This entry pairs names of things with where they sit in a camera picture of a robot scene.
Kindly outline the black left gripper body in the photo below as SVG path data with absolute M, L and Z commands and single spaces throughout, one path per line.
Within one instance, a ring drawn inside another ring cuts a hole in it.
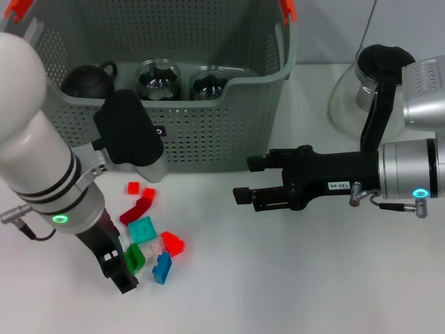
M 110 254 L 111 257 L 123 255 L 119 237 L 120 232 L 114 225 L 109 214 L 102 214 L 97 222 L 88 230 L 76 234 L 97 259 Z

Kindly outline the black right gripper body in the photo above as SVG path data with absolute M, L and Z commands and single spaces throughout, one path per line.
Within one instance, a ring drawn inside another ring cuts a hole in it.
M 319 154 L 304 145 L 282 154 L 283 186 L 293 211 L 321 196 L 350 195 L 356 182 L 363 190 L 380 187 L 377 152 Z

